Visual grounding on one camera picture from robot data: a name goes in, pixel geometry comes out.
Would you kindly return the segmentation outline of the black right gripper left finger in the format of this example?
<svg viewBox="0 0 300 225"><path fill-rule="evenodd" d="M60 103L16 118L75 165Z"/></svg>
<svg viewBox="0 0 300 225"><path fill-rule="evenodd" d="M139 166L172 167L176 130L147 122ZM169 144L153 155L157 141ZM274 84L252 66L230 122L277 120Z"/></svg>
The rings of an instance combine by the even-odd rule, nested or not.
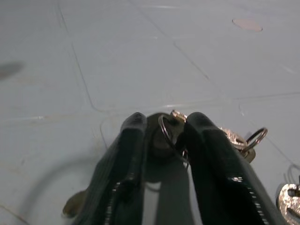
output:
<svg viewBox="0 0 300 225"><path fill-rule="evenodd" d="M147 118L127 117L97 163L76 225L140 225L143 217L143 172Z"/></svg>

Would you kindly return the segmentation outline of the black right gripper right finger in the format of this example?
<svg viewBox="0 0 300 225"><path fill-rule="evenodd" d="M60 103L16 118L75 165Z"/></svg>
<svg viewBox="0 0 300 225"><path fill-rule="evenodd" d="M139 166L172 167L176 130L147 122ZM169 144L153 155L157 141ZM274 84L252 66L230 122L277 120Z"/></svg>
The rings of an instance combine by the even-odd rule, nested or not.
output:
<svg viewBox="0 0 300 225"><path fill-rule="evenodd" d="M189 114L182 135L204 225L285 224L252 166L205 114Z"/></svg>

